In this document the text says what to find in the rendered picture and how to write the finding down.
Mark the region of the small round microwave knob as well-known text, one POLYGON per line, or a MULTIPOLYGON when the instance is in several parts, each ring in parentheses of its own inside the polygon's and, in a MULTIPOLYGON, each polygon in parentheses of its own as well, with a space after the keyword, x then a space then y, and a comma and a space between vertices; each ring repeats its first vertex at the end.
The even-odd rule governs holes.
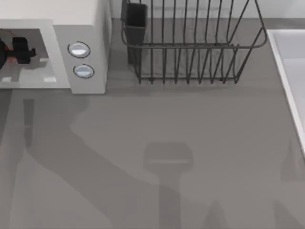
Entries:
POLYGON ((88 64, 81 64, 78 66, 74 66, 73 73, 82 79, 89 79, 94 76, 94 69, 88 64))

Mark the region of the large round microwave knob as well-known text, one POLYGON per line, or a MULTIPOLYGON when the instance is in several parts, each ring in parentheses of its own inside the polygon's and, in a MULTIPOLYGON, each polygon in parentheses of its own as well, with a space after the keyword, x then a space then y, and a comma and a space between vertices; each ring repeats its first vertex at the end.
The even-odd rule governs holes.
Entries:
POLYGON ((91 49, 86 43, 77 41, 68 45, 68 52, 75 58, 86 58, 90 55, 91 49))

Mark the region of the dark grey cutlery holder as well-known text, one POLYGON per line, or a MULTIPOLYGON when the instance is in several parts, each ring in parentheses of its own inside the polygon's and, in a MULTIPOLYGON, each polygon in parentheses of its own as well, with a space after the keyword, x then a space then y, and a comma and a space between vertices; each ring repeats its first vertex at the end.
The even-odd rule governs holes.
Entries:
POLYGON ((146 4, 122 0, 121 22, 128 64, 138 65, 140 62, 147 27, 147 10, 146 4))

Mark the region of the pale microwave oven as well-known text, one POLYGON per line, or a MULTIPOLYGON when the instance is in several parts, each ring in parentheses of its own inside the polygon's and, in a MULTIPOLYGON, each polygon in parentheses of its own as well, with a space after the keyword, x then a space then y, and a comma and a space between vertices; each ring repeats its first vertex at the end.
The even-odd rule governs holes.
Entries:
MULTIPOLYGON (((109 0, 0 0, 0 29, 25 37, 36 56, 30 64, 9 58, 0 70, 0 89, 70 89, 74 94, 105 93, 112 38, 109 0), (86 58, 68 52, 74 42, 89 45, 86 58), (82 79, 74 66, 90 65, 95 74, 82 79)), ((12 35, 0 38, 11 49, 12 35)))

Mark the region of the white sink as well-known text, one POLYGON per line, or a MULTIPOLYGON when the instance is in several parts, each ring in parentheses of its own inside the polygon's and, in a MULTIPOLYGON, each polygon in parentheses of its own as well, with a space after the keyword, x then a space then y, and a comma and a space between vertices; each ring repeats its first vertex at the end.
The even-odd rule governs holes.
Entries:
POLYGON ((269 29, 267 35, 305 157, 305 29, 269 29))

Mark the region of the black and orange object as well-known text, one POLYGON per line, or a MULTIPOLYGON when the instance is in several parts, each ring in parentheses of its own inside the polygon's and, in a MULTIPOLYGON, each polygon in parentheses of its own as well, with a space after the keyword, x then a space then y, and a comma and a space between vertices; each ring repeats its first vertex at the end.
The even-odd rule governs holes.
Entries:
POLYGON ((36 49, 29 49, 28 40, 25 37, 16 36, 12 31, 0 29, 12 35, 11 49, 0 38, 0 70, 9 58, 13 58, 18 64, 30 64, 31 58, 36 56, 36 49))

